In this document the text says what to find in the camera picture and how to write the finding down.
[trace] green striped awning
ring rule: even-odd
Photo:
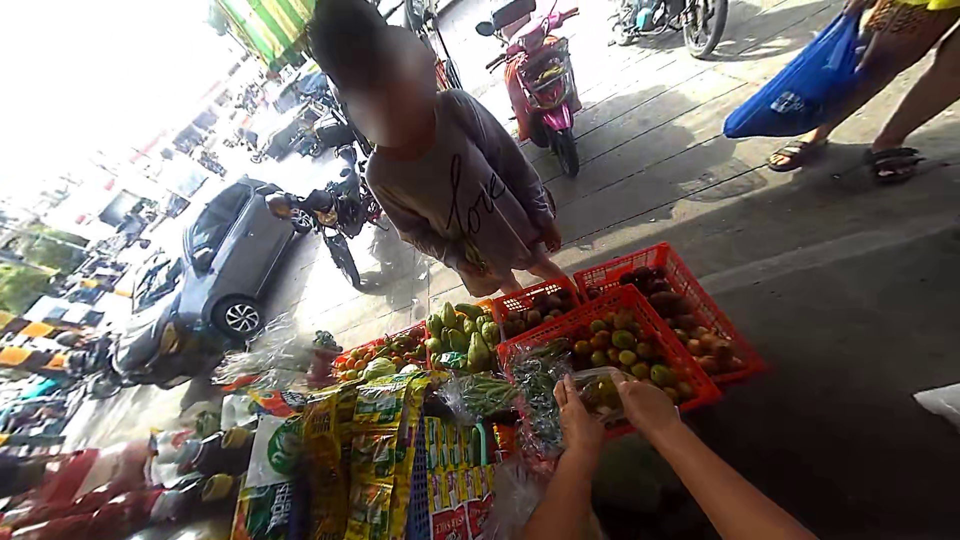
[[[317,0],[216,0],[239,37],[271,69],[280,69],[295,51]]]

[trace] pink scooter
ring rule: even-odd
[[[573,136],[573,113],[581,107],[580,98],[566,37],[551,36],[550,31],[563,26],[579,9],[555,12],[555,0],[547,14],[531,16],[536,7],[536,0],[514,0],[493,12],[492,20],[477,24],[476,31],[496,36],[507,46],[487,69],[507,63],[504,81],[520,140],[529,137],[537,146],[549,147],[564,174],[572,178],[580,172]]]

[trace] sandal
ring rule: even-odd
[[[917,174],[917,164],[924,160],[916,148],[900,147],[871,152],[864,161],[874,170],[874,182],[880,185],[902,184]]]
[[[767,166],[770,167],[770,170],[777,173],[790,172],[794,169],[803,167],[806,161],[808,161],[814,154],[817,153],[818,150],[823,149],[823,147],[826,145],[827,142],[825,140],[822,142],[791,140],[770,156],[770,158],[767,160]],[[774,164],[771,162],[771,160],[776,156],[783,156],[788,158],[789,161],[786,163]]]

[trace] human hand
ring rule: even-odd
[[[557,381],[553,397],[560,406],[560,429],[567,453],[582,458],[585,467],[594,467],[603,446],[603,426],[584,408],[570,375]]]
[[[537,241],[543,242],[546,245],[546,249],[550,253],[557,253],[560,251],[560,246],[563,244],[563,239],[560,237],[560,229],[557,228],[557,220],[551,220],[550,223],[543,227],[543,232],[540,233],[540,237],[537,238]]]
[[[627,380],[620,371],[611,374],[611,379],[620,394],[627,420],[648,439],[681,424],[673,401],[653,384]]]

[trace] car window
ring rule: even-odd
[[[183,259],[155,258],[138,276],[133,288],[133,312],[140,312],[177,289],[183,277]]]
[[[243,184],[234,184],[214,197],[190,228],[188,255],[193,257],[203,248],[216,252],[249,199],[250,189]]]

